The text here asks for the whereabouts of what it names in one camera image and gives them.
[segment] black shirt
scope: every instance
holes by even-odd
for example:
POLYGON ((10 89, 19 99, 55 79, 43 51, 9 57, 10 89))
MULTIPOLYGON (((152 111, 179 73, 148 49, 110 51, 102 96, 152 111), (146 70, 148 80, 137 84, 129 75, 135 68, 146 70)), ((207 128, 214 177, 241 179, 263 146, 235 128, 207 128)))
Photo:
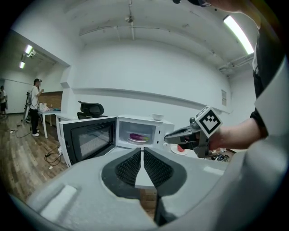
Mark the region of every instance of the black shirt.
MULTIPOLYGON (((284 49, 273 32, 261 25, 255 52, 257 68, 253 70, 253 77, 255 94, 258 98, 278 71, 284 58, 284 49)), ((260 127, 265 127, 257 109, 251 113, 250 118, 255 119, 260 127)))

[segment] black office chair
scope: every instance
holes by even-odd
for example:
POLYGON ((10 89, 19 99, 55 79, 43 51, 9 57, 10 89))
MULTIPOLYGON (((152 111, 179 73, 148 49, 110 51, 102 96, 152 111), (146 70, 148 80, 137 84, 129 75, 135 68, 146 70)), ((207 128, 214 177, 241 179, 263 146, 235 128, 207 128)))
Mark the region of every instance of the black office chair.
POLYGON ((104 113, 104 108, 99 103, 85 103, 78 101, 81 106, 80 110, 82 112, 77 112, 77 117, 79 120, 90 119, 90 118, 100 118, 106 117, 102 115, 104 113))

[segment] wooden floor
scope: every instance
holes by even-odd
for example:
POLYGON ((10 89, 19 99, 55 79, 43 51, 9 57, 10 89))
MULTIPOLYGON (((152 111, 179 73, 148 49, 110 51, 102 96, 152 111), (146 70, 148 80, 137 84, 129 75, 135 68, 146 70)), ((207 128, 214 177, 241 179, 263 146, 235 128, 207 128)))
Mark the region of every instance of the wooden floor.
MULTIPOLYGON (((23 138, 16 137, 30 132, 31 125, 21 122, 22 117, 23 115, 8 115, 6 120, 0 120, 0 175, 7 191, 25 202, 37 187, 64 171, 67 166, 61 158, 57 166, 49 169, 49 163, 44 160, 45 154, 59 145, 56 128, 48 123, 48 139, 45 139, 40 122, 40 136, 29 134, 23 138)), ((55 153, 47 160, 52 162, 57 157, 58 154, 55 153)))

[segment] white bowl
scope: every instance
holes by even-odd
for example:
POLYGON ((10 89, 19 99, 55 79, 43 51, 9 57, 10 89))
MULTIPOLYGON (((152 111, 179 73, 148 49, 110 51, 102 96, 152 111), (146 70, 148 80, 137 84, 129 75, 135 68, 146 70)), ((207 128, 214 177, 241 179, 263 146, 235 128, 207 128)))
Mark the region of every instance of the white bowl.
POLYGON ((154 120, 156 121, 161 121, 164 118, 164 115, 160 115, 160 114, 152 114, 152 117, 154 120))

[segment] fluorescent light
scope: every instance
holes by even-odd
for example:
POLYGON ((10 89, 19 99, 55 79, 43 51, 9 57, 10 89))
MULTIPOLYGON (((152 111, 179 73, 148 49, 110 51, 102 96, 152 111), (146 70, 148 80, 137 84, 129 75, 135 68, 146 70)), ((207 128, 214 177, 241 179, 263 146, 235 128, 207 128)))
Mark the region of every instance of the fluorescent light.
POLYGON ((21 69, 23 69, 24 66, 25 66, 25 63, 24 63, 24 62, 20 62, 19 67, 20 67, 21 69))
POLYGON ((27 45, 25 53, 30 54, 30 51, 32 50, 32 46, 27 45))
POLYGON ((234 34, 238 37, 240 42, 242 43, 243 47, 245 48, 247 54, 254 53, 254 49, 251 46, 247 36, 245 35, 244 31, 240 28, 238 23, 231 17, 228 16, 224 19, 224 23, 234 32, 234 34))

